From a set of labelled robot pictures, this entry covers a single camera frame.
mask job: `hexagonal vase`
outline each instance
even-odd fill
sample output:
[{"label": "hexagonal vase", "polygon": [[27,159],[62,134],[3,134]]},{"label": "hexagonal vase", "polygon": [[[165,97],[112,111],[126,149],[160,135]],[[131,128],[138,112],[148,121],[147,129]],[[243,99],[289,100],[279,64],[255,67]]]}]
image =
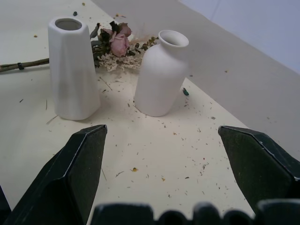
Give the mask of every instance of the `hexagonal vase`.
[{"label": "hexagonal vase", "polygon": [[100,107],[89,28],[73,17],[54,18],[48,39],[55,113],[86,119]]}]

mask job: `green fragment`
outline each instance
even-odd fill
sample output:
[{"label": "green fragment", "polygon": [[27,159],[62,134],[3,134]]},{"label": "green fragment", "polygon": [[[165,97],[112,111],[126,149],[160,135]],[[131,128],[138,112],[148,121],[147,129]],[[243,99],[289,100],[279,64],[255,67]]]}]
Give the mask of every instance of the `green fragment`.
[{"label": "green fragment", "polygon": [[184,95],[189,96],[189,93],[188,93],[188,91],[187,91],[185,88],[183,88],[182,91],[183,91],[183,94],[184,94]]}]

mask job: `vase opening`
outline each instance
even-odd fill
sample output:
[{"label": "vase opening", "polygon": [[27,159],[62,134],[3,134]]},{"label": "vase opening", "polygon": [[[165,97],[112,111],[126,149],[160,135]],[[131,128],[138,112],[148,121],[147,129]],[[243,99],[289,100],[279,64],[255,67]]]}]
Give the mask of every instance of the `vase opening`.
[{"label": "vase opening", "polygon": [[83,26],[79,21],[71,18],[58,19],[55,25],[62,30],[79,30]]},{"label": "vase opening", "polygon": [[188,46],[188,39],[183,34],[173,30],[162,30],[158,34],[159,40],[168,46],[172,47],[186,47]]}]

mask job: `black plastic part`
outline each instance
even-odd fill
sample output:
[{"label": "black plastic part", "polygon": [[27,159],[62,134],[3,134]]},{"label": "black plastic part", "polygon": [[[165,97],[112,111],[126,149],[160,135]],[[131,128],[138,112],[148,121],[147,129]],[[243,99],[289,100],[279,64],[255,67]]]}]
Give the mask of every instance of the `black plastic part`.
[{"label": "black plastic part", "polygon": [[272,199],[260,201],[255,217],[256,225],[299,225],[299,199]]},{"label": "black plastic part", "polygon": [[193,225],[220,225],[218,210],[209,202],[200,202],[194,207]]},{"label": "black plastic part", "polygon": [[11,209],[0,186],[0,225],[3,224],[10,213]]},{"label": "black plastic part", "polygon": [[73,134],[4,224],[85,225],[99,183],[106,133],[106,126],[98,125]]},{"label": "black plastic part", "polygon": [[181,212],[173,210],[164,212],[157,222],[158,225],[187,225],[187,223],[187,219]]},{"label": "black plastic part", "polygon": [[244,212],[232,210],[224,215],[222,225],[252,225],[252,219]]},{"label": "black plastic part", "polygon": [[101,204],[90,225],[154,225],[152,208],[145,204]]},{"label": "black plastic part", "polygon": [[260,200],[300,197],[300,162],[264,133],[221,126],[234,177],[250,206]]}]

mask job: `dried flower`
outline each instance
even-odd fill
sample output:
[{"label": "dried flower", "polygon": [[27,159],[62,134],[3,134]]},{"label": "dried flower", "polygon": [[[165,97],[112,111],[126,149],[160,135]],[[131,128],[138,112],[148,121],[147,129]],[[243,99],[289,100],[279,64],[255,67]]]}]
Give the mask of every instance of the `dried flower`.
[{"label": "dried flower", "polygon": [[111,52],[118,57],[125,56],[126,50],[129,47],[129,41],[125,34],[117,34],[111,40]]},{"label": "dried flower", "polygon": [[131,35],[131,29],[128,27],[127,23],[120,23],[119,24],[120,28],[120,34],[125,34],[126,37],[129,37]]}]

